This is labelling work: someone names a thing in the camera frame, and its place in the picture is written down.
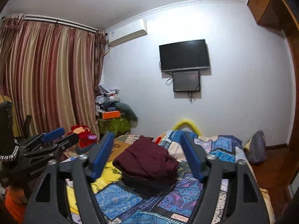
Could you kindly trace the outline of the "maroon polo shirt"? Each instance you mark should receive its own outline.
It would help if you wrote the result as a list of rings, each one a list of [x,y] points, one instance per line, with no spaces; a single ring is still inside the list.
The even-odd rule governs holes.
[[[131,187],[166,189],[177,178],[179,162],[160,145],[141,136],[113,160],[122,181]]]

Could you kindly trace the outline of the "beige fleece blanket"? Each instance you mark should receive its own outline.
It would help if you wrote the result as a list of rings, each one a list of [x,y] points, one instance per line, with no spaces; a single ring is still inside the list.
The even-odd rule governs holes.
[[[270,195],[268,194],[268,191],[266,189],[260,188],[260,192],[261,192],[261,194],[263,196],[263,199],[264,199],[264,202],[266,204],[270,224],[274,224],[275,223],[275,214],[274,214],[274,210],[273,210],[273,207],[272,207]]]

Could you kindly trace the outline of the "grey purple backpack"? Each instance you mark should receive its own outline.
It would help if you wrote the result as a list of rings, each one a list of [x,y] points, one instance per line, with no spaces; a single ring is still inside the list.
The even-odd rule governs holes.
[[[245,145],[246,156],[251,164],[261,164],[266,160],[266,138],[262,130],[257,131]]]

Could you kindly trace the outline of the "yellow garment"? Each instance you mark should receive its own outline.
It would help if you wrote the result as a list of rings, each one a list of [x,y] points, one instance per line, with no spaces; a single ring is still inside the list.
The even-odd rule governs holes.
[[[110,183],[119,181],[121,178],[122,172],[113,166],[112,161],[106,163],[100,178],[91,183],[93,193],[98,193],[101,189],[103,189]],[[66,191],[70,211],[75,214],[79,214],[73,181],[71,181],[70,179],[66,179]]]

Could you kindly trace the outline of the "orange box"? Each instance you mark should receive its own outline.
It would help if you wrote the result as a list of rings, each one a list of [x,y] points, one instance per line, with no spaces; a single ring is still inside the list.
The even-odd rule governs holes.
[[[102,113],[102,119],[113,119],[113,118],[119,118],[121,116],[120,111],[107,111]]]

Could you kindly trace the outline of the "striped red gold curtain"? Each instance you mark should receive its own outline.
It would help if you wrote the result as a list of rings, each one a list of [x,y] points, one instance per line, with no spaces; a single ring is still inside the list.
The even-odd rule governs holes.
[[[86,125],[98,134],[95,96],[103,69],[105,32],[28,21],[1,21],[1,95],[13,103],[14,134],[32,135]]]

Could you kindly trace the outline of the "blue patchwork quilt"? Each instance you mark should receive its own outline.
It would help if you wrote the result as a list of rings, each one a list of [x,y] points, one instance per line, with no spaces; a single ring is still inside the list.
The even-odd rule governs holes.
[[[236,163],[246,160],[242,141],[230,135],[199,137],[197,134],[170,130],[158,144],[168,150],[179,162],[176,183],[162,190],[153,188],[138,189],[126,186],[118,179],[96,194],[96,200],[108,223],[187,223],[201,197],[204,184],[197,180],[187,162],[181,147],[181,136],[187,133],[197,146],[203,147],[207,154],[215,155],[224,162]],[[211,223],[224,219],[228,201],[229,184],[232,180],[223,178]]]

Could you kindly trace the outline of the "white air conditioner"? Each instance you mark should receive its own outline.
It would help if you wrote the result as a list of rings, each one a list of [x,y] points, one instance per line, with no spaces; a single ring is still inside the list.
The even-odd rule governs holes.
[[[147,35],[147,24],[144,19],[123,25],[108,34],[111,47],[115,47],[136,38]]]

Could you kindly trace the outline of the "dark framed panel under television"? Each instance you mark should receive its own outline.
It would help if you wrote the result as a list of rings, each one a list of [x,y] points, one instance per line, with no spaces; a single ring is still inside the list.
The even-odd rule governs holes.
[[[175,71],[172,77],[173,91],[175,93],[192,93],[201,90],[198,70]]]

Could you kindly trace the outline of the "wall-mounted black television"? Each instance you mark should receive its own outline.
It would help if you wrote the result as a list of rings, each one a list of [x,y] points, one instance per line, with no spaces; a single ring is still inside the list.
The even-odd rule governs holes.
[[[210,68],[205,39],[160,45],[159,53],[162,72]]]

